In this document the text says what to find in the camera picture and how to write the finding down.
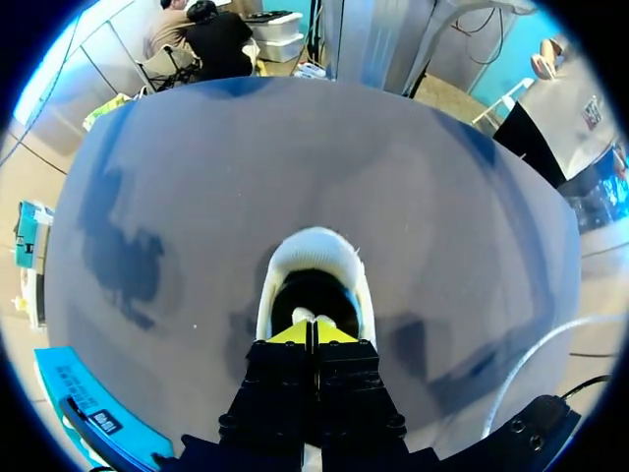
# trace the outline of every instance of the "teal wall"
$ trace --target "teal wall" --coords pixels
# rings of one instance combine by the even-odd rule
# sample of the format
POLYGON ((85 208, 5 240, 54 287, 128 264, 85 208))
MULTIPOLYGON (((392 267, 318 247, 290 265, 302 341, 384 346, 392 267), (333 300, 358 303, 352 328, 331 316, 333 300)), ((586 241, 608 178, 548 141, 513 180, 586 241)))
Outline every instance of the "teal wall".
POLYGON ((311 14, 311 0, 262 0, 264 11, 288 10, 304 15, 299 23, 299 31, 303 34, 308 32, 309 17, 311 14))
MULTIPOLYGON (((500 57, 485 68, 470 90, 470 95, 486 106, 492 106, 522 79, 535 78, 530 58, 540 52, 542 39, 556 35, 559 26, 543 12, 520 17, 507 34, 500 57)), ((498 115, 507 110, 499 107, 498 115)))

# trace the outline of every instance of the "person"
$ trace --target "person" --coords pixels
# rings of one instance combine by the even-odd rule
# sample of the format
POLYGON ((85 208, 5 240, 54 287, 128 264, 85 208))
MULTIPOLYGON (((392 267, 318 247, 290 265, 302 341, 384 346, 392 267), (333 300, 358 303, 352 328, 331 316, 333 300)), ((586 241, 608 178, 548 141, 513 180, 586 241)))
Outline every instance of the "person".
POLYGON ((624 178, 625 156, 612 151, 619 130, 578 44, 563 34, 544 39, 531 66, 539 80, 523 93, 494 140, 554 188, 577 179, 568 186, 573 194, 586 195, 614 172, 624 178))
POLYGON ((252 60, 243 46, 253 32, 236 13, 218 13, 214 2, 200 0, 188 10, 194 23, 186 40, 201 60, 200 81, 250 76, 252 60))
POLYGON ((148 59, 166 44, 187 48, 186 28, 192 25, 186 15, 188 0, 160 0, 162 11, 152 21, 144 38, 144 56, 148 59))

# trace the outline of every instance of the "screw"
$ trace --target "screw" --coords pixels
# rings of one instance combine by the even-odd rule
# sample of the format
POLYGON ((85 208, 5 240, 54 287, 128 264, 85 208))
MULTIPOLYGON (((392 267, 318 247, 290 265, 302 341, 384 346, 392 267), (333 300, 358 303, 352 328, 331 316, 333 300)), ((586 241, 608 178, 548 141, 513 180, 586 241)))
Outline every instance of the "screw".
POLYGON ((295 379, 286 379, 284 381, 282 381, 282 385, 284 386, 295 386, 298 385, 299 382, 297 382, 295 379))
POLYGON ((514 433, 522 433, 524 431, 524 423, 520 420, 513 420, 511 422, 511 431, 514 433))
POLYGON ((543 439, 540 435, 534 435, 531 437, 531 439, 529 440, 529 444, 531 445, 531 447, 533 448, 533 450, 535 452, 542 450, 542 446, 543 446, 543 439))
POLYGON ((378 374, 369 374, 367 378, 365 379, 365 381, 369 385, 374 385, 374 386, 382 385, 382 381, 380 380, 380 376, 378 374))
POLYGON ((338 377, 330 377, 325 381, 327 386, 339 386, 341 385, 341 381, 338 377))
POLYGON ((234 418, 232 415, 225 414, 221 415, 220 418, 218 418, 218 424, 223 428, 236 428, 237 422, 236 418, 234 418))
POLYGON ((386 422, 386 426, 389 428, 402 428, 405 421, 406 418, 404 418, 404 416, 396 413, 389 417, 388 421, 386 422))

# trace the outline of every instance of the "folding chair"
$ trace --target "folding chair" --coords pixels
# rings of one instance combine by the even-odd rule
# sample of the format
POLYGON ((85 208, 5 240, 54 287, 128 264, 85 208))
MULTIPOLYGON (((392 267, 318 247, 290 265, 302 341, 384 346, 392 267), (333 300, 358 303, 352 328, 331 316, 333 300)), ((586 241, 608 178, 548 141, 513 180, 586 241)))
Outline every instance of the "folding chair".
POLYGON ((200 69, 200 60, 192 52, 168 44, 151 58, 136 63, 144 75, 146 86, 153 92, 187 84, 200 69))

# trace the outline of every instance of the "white storage box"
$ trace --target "white storage box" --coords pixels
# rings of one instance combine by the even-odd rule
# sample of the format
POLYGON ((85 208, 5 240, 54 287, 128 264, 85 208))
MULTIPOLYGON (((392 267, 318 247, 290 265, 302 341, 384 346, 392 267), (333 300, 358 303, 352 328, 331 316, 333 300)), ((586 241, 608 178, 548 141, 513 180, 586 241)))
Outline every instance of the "white storage box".
POLYGON ((283 41, 258 41, 259 58, 272 62, 286 62, 299 56, 304 45, 304 35, 295 34, 283 41))
POLYGON ((291 13, 267 23, 248 23, 248 26, 254 32, 256 41, 281 42, 299 33, 299 20, 303 16, 301 13, 291 13))

